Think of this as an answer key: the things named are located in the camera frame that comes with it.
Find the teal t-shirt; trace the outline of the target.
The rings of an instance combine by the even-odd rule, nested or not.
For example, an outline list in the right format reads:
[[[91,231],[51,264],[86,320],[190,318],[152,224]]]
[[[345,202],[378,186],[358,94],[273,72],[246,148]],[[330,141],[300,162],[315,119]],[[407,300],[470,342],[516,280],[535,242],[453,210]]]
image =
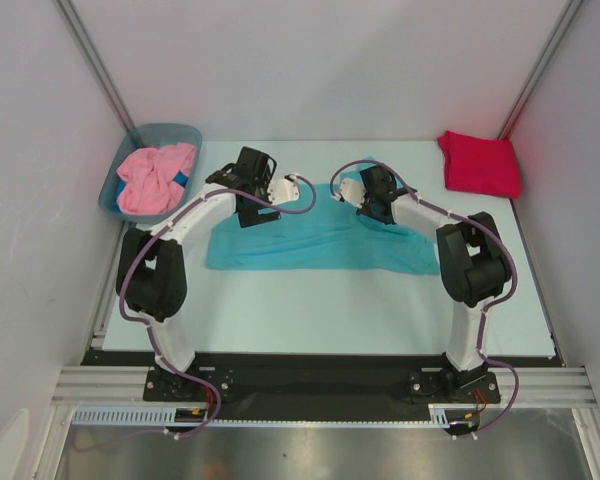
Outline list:
[[[283,214],[243,228],[233,216],[211,233],[206,267],[221,271],[371,270],[410,275],[440,272],[434,243],[416,231],[385,225],[338,203],[326,183],[302,215]]]

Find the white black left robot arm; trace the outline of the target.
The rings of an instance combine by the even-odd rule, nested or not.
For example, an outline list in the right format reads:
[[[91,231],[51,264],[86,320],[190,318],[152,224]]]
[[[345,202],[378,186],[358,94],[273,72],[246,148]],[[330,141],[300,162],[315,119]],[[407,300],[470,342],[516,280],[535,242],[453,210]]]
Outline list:
[[[123,237],[116,278],[120,316],[144,328],[155,364],[168,372],[165,385],[179,399],[194,397],[201,387],[200,374],[189,368],[195,347],[176,318],[188,294],[186,256],[232,217],[242,228],[279,220],[282,206],[297,200],[300,191],[295,174],[278,177],[276,169],[268,154],[244,147],[175,212]]]

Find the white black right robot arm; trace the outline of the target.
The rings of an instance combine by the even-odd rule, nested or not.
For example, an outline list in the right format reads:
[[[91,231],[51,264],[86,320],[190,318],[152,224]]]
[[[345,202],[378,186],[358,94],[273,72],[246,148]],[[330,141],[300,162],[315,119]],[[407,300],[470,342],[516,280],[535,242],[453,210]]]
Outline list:
[[[360,172],[361,184],[350,201],[357,213],[387,225],[409,228],[437,247],[440,277],[453,301],[450,343],[440,373],[443,393],[464,401],[486,378],[484,336],[491,304],[513,280],[511,258],[504,251],[493,217],[479,212],[456,215],[400,187],[387,168]]]

